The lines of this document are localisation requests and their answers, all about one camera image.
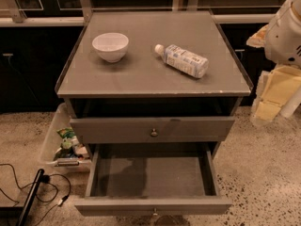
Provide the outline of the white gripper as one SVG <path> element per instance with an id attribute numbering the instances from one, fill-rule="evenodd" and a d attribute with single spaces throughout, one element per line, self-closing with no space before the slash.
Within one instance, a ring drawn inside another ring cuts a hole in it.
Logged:
<path id="1" fill-rule="evenodd" d="M 290 118 L 301 104 L 301 70 L 293 67 L 301 67 L 300 0 L 286 0 L 271 19 L 264 52 L 269 60 L 283 65 L 261 73 L 251 107 L 255 126 L 264 126 L 277 115 Z"/>

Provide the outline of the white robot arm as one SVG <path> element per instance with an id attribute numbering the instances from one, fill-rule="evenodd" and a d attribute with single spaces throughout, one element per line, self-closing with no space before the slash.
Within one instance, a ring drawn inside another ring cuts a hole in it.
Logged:
<path id="1" fill-rule="evenodd" d="M 286 0 L 246 44 L 263 48 L 265 57 L 276 63 L 271 72 L 261 73 L 251 108 L 252 123 L 262 126 L 277 115 L 290 118 L 301 104 L 301 0 Z"/>

